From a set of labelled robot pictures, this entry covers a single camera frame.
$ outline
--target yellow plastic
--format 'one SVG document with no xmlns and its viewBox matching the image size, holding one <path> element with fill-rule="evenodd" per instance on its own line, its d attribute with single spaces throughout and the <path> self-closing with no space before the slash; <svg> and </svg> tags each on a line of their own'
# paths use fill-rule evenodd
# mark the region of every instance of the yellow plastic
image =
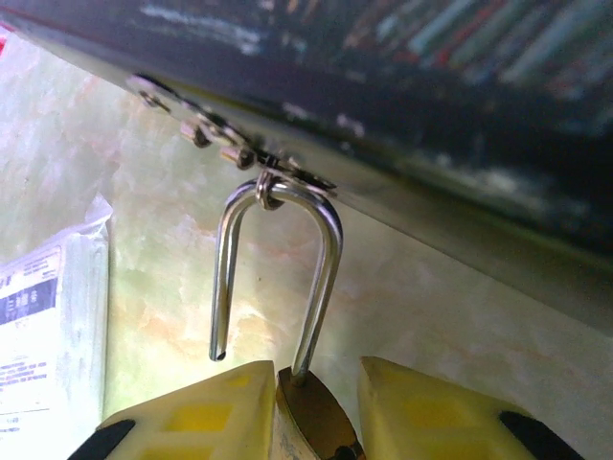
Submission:
<svg viewBox="0 0 613 460">
<path fill-rule="evenodd" d="M 270 454 L 272 361 L 257 361 L 118 412 L 136 421 L 108 460 L 262 460 Z"/>
<path fill-rule="evenodd" d="M 428 377 L 379 357 L 362 357 L 360 421 L 369 460 L 534 460 L 498 420 L 521 408 Z"/>
</svg>

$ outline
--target padlock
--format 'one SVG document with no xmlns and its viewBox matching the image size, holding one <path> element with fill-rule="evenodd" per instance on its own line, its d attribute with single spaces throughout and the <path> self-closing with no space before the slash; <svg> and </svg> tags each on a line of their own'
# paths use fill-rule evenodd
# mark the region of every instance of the padlock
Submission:
<svg viewBox="0 0 613 460">
<path fill-rule="evenodd" d="M 328 388 L 308 370 L 343 247 L 340 218 L 323 195 L 300 184 L 283 181 L 264 170 L 257 181 L 244 183 L 228 198 L 217 233 L 209 355 L 215 361 L 226 356 L 242 218 L 256 203 L 264 209 L 274 210 L 285 202 L 292 202 L 308 211 L 321 231 L 322 240 L 294 363 L 277 376 L 271 458 L 364 460 L 364 451 L 345 411 Z"/>
</svg>

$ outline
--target white packet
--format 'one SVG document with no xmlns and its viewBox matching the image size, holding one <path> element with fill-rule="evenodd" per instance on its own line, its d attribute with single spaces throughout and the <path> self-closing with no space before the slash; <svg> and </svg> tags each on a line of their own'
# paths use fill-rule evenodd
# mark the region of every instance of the white packet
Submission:
<svg viewBox="0 0 613 460">
<path fill-rule="evenodd" d="M 0 458 L 65 459 L 102 418 L 112 208 L 0 265 Z"/>
</svg>

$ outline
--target marble surface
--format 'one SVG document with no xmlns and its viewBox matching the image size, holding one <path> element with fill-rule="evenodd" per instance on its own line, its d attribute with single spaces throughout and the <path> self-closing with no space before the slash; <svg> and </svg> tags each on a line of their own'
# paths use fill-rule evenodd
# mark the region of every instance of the marble surface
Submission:
<svg viewBox="0 0 613 460">
<path fill-rule="evenodd" d="M 122 89 L 11 36 L 0 57 L 0 263 L 114 208 L 105 415 L 253 359 L 290 364 L 317 254 L 284 206 L 245 218 L 228 357 L 208 359 L 216 225 L 256 173 Z M 613 458 L 610 338 L 338 204 L 345 251 L 312 370 L 359 424 L 358 357 L 525 406 L 590 459 Z"/>
</svg>

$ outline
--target padlock shackle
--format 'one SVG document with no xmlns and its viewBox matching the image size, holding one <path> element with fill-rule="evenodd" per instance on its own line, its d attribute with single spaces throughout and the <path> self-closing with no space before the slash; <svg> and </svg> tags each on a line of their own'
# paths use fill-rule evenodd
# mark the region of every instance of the padlock shackle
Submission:
<svg viewBox="0 0 613 460">
<path fill-rule="evenodd" d="M 213 361 L 220 361 L 226 355 L 240 225 L 245 212 L 258 202 L 256 193 L 256 180 L 239 186 L 226 201 L 217 229 L 209 350 L 209 357 Z M 334 207 L 324 196 L 317 195 L 300 185 L 275 182 L 268 194 L 273 199 L 295 203 L 308 211 L 321 231 L 319 259 L 308 296 L 302 335 L 291 370 L 292 384 L 301 386 L 308 373 L 336 279 L 343 250 L 343 227 Z"/>
</svg>

